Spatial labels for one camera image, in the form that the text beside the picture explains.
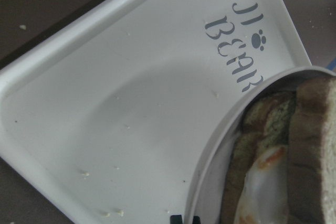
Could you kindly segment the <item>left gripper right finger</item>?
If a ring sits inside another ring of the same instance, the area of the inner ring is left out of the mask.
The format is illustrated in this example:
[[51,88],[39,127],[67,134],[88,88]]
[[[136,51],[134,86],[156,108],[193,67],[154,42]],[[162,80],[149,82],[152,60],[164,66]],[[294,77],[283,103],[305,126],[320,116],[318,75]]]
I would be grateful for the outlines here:
[[201,224],[201,219],[199,216],[194,216],[192,220],[192,224]]

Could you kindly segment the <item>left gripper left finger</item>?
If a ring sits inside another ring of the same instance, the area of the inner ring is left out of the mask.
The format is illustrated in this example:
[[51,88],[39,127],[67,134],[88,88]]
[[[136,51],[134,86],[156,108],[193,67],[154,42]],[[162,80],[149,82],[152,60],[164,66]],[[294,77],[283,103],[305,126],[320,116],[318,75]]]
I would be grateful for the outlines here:
[[182,216],[170,216],[170,224],[183,224]]

